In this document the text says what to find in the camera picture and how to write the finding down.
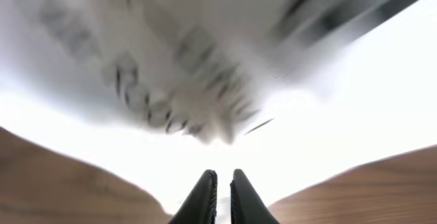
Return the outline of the white t-shirt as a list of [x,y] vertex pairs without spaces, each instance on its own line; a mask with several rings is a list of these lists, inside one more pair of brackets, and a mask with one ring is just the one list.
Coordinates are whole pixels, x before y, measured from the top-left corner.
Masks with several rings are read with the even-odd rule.
[[271,206],[436,144],[436,0],[1,0],[4,223]]

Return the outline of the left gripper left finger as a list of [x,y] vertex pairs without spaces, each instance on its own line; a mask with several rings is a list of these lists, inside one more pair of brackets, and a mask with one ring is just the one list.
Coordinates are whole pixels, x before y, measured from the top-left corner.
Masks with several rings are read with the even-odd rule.
[[169,224],[215,224],[218,177],[205,170]]

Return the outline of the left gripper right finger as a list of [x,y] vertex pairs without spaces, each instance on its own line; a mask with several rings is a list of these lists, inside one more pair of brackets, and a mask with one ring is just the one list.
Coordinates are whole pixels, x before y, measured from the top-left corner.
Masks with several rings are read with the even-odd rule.
[[279,224],[241,169],[235,169],[231,188],[232,224]]

